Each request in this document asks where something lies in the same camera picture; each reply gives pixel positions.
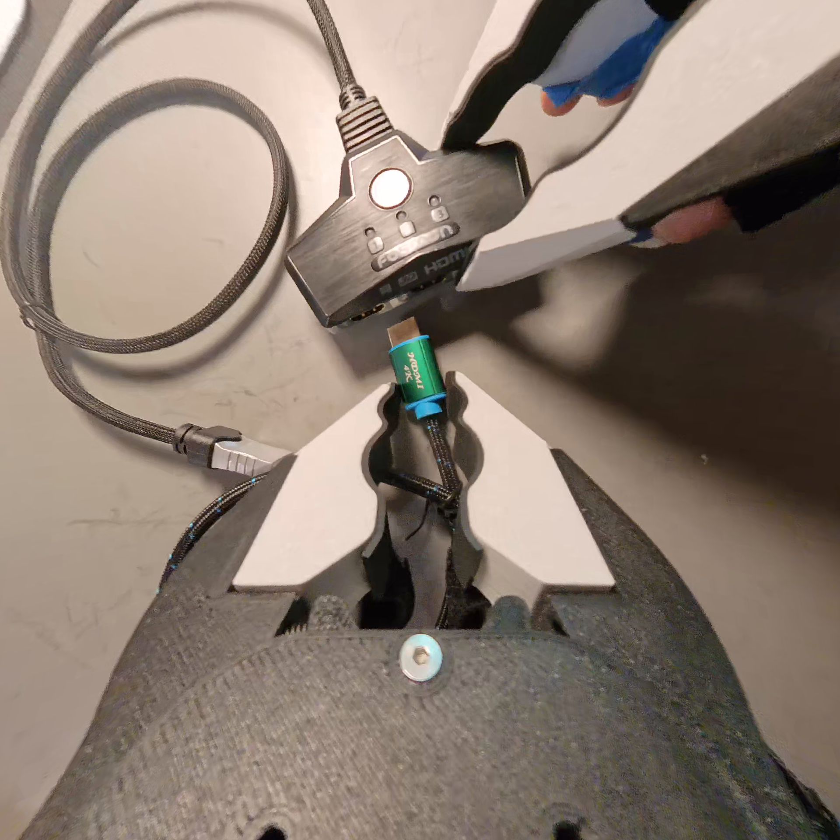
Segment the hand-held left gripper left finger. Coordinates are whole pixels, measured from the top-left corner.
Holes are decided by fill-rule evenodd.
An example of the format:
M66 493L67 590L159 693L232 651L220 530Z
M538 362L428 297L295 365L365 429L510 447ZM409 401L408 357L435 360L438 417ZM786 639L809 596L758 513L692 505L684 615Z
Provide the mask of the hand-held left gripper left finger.
M395 392L380 385L297 452L232 581L237 592L359 601L371 590L364 558L382 539L385 507L370 455Z

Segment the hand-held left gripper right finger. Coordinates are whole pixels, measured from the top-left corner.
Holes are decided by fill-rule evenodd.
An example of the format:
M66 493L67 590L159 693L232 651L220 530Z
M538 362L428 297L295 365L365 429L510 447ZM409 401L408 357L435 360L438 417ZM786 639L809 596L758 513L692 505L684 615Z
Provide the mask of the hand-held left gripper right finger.
M550 595L615 587L550 445L465 374L446 375L456 464L459 574L493 604L538 611Z

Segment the braided hdmi cable green plugs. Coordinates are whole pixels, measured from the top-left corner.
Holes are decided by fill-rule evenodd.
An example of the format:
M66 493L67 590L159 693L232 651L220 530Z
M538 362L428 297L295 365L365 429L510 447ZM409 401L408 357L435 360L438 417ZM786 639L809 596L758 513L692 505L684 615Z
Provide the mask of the braided hdmi cable green plugs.
M463 485L446 436L447 396L444 377L428 336L421 333L414 318L396 324L388 333L391 342L389 357L395 374L395 395L387 400L384 407L385 433L371 448L371 476L377 491L380 485L385 485L423 498L424 510L436 509L439 517L453 529L459 514ZM439 481L393 466L390 438L397 416L389 414L385 409L398 396L406 412L413 415L423 429L440 475ZM238 432L225 427L186 427L178 435L179 443L184 444L191 443L197 436L197 454L199 458L206 456L211 467L228 469L230 460L234 459L232 470L247 478L208 504L189 523L166 562L157 594L163 592L189 553L225 514L255 489L267 483L270 475L278 471L285 460L289 461L289 472L297 456L280 455L280 451L272 447L244 441ZM414 609L413 582L407 564L394 552L386 512L383 536L364 558L364 569L371 590L359 601L345 602L348 605L360 605L363 627L404 627Z

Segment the black hdmi switch with cable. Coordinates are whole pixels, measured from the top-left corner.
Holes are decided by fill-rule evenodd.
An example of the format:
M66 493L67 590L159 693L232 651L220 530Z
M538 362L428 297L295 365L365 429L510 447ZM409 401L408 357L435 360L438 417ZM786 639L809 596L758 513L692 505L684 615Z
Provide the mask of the black hdmi switch with cable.
M45 168L31 197L40 149L54 118L102 40L136 2L107 2L85 27L47 80L12 153L2 197L2 267L21 319L36 334L54 387L107 425L171 445L193 464L256 476L256 449L228 427L178 428L122 413L79 383L60 345L102 354L164 350L204 331L241 298L266 263L286 219L291 170L270 119L238 91L196 78L137 87L95 112ZM398 307L440 282L458 279L480 237L513 219L524 204L529 177L521 149L511 141L430 151L393 128L382 105L357 83L324 2L308 2L339 84L336 118L345 156L338 199L289 247L286 265L321 325L335 328ZM162 332L106 339L58 320L49 279L51 213L62 178L74 161L112 130L157 109L196 105L220 109L250 125L266 143L272 187L266 221L244 262L204 308Z

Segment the person's right hand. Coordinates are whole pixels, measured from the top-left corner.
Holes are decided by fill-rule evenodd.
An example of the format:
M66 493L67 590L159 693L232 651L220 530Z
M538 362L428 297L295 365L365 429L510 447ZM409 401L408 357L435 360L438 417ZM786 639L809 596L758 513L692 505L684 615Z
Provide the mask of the person's right hand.
M611 98L599 98L600 107L615 106L629 99L635 85L620 90ZM541 108L551 117L561 117L572 111L580 97L562 104L553 103L547 90L541 92ZM685 206L660 219L650 228L652 239L665 245L682 245L694 239L725 229L734 223L728 205L721 197L714 197L702 203Z

